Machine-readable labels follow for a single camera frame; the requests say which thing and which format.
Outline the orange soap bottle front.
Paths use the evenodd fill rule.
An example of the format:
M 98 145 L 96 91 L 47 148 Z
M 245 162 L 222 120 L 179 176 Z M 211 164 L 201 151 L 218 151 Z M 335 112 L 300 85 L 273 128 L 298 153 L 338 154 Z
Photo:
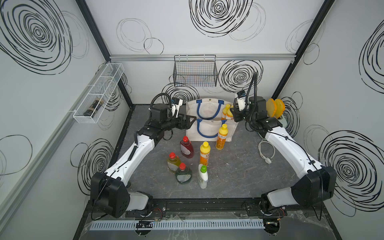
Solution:
M 227 119 L 227 120 L 233 120 L 233 119 L 234 119 L 234 115 L 233 115 L 233 113 L 231 112 L 231 105 L 227 105 L 227 106 L 226 106 L 226 110 L 227 110 L 227 113 L 226 113 L 226 119 Z

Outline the white canvas bag blue handles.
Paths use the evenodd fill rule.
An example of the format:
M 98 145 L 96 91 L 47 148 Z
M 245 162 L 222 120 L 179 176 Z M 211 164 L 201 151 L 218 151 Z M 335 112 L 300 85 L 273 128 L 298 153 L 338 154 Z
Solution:
M 219 129 L 223 124 L 228 126 L 227 142 L 231 142 L 237 123 L 223 115 L 223 110 L 229 102 L 221 99 L 205 98 L 187 102 L 187 115 L 194 116 L 197 120 L 190 129 L 186 130 L 186 136 L 192 142 L 215 142 Z

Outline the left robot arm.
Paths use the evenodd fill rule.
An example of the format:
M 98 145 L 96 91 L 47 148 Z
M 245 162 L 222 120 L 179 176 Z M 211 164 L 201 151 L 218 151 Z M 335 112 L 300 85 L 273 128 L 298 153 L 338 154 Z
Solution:
M 130 193 L 127 185 L 136 168 L 163 139 L 166 131 L 188 130 L 196 121 L 195 116 L 180 113 L 183 100 L 160 93 L 150 103 L 150 117 L 134 134 L 130 148 L 103 173 L 91 178 L 91 203 L 93 209 L 104 216 L 121 217 L 128 211 L 150 209 L 151 196 L 142 192 Z

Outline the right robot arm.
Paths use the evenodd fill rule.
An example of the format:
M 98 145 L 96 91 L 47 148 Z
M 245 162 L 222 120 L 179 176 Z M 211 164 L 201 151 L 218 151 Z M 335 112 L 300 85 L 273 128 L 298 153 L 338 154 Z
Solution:
M 312 207 L 322 204 L 334 196 L 337 172 L 333 167 L 325 167 L 310 156 L 283 128 L 283 125 L 267 113 L 266 100 L 257 96 L 257 79 L 252 76 L 246 92 L 241 91 L 230 109 L 235 122 L 245 121 L 252 132 L 259 133 L 272 144 L 288 161 L 299 181 L 292 187 L 274 190 L 262 195 L 260 201 L 263 212 L 285 207 Z

